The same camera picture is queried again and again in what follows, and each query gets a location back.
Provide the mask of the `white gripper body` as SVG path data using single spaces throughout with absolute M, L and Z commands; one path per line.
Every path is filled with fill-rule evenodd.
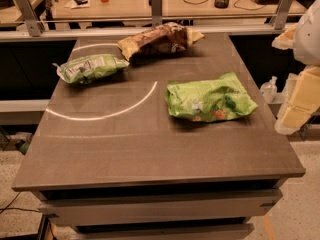
M 320 0 L 300 18 L 294 35 L 294 57 L 305 65 L 320 65 Z

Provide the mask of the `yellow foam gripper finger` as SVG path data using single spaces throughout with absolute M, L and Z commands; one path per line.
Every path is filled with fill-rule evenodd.
M 279 134 L 291 135 L 320 108 L 320 67 L 306 66 L 298 75 L 290 74 L 284 94 L 275 130 Z
M 273 40 L 272 46 L 281 50 L 293 49 L 296 29 L 297 24 L 290 26 L 282 34 L 280 34 Z

